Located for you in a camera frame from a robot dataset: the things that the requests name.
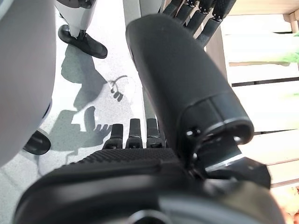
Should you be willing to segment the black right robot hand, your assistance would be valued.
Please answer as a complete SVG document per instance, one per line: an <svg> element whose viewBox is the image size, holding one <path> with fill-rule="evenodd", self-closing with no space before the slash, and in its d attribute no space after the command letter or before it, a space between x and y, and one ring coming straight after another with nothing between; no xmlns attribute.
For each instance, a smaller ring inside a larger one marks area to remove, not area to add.
<svg viewBox="0 0 299 224"><path fill-rule="evenodd" d="M132 21L126 39L156 111L148 147L108 148L55 169L21 197L15 224L282 222L267 167L244 157L253 124L217 66L165 15ZM158 127L166 140L158 138Z"/></svg>

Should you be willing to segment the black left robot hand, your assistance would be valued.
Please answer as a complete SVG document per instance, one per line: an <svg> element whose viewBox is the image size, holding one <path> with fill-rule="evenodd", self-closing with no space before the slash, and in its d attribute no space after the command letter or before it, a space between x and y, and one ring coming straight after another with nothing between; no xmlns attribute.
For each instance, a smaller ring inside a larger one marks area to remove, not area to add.
<svg viewBox="0 0 299 224"><path fill-rule="evenodd" d="M235 0L162 1L159 13L176 19L204 48L233 8Z"/></svg>

